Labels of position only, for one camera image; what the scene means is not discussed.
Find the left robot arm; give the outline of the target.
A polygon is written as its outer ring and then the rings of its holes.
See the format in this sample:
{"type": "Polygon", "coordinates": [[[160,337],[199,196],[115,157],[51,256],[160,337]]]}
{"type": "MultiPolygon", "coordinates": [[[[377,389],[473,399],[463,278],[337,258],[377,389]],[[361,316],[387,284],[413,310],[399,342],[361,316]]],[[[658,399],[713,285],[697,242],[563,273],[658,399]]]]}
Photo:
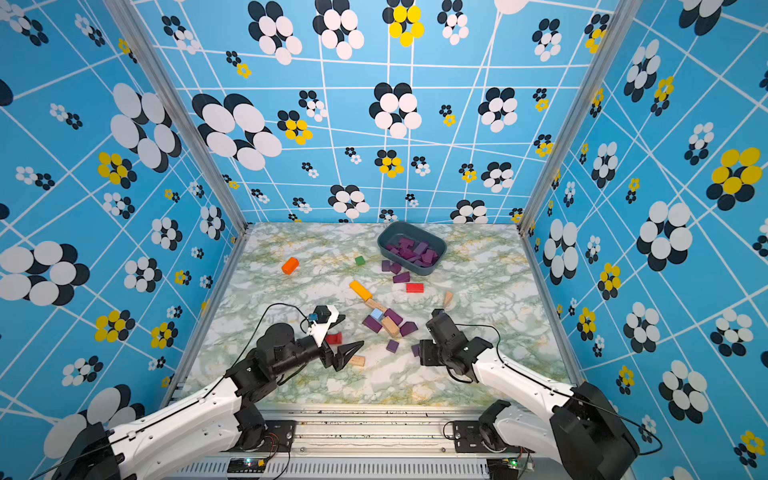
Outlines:
{"type": "Polygon", "coordinates": [[[332,347],[327,333],[344,315],[320,305],[297,337],[287,323],[253,335],[235,363],[211,384],[138,420],[104,428],[89,420],[52,470],[53,479],[163,479],[209,455],[231,449],[280,449],[258,409],[265,397],[313,361],[343,370],[362,341],[332,347]]]}

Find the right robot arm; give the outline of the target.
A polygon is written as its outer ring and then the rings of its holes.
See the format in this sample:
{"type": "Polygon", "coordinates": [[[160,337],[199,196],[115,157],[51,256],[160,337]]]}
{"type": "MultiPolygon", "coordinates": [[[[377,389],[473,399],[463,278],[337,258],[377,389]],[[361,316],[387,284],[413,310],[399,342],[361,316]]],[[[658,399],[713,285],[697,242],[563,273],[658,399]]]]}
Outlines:
{"type": "Polygon", "coordinates": [[[442,309],[426,323],[420,363],[443,367],[461,383],[497,390],[502,398],[479,419],[491,451],[522,447],[557,461],[573,479],[620,479],[640,447],[602,391],[542,376],[481,337],[468,338],[442,309]]]}

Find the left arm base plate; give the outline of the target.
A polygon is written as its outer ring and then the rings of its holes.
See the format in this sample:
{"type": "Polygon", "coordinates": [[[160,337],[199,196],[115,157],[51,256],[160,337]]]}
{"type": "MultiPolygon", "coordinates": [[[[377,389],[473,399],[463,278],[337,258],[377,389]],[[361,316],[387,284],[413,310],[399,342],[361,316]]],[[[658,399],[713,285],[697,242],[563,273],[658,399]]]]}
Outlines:
{"type": "Polygon", "coordinates": [[[266,420],[228,452],[288,453],[292,449],[297,426],[298,422],[293,420],[266,420]]]}

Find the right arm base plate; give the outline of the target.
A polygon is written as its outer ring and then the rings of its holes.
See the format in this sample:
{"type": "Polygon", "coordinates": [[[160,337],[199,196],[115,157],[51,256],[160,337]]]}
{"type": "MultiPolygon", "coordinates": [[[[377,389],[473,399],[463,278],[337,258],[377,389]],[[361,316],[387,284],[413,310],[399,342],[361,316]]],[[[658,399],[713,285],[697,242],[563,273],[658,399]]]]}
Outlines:
{"type": "Polygon", "coordinates": [[[454,450],[462,454],[519,454],[521,449],[517,446],[504,445],[501,447],[492,447],[485,441],[481,435],[480,423],[478,421],[456,420],[450,423],[450,433],[453,440],[454,450]]]}

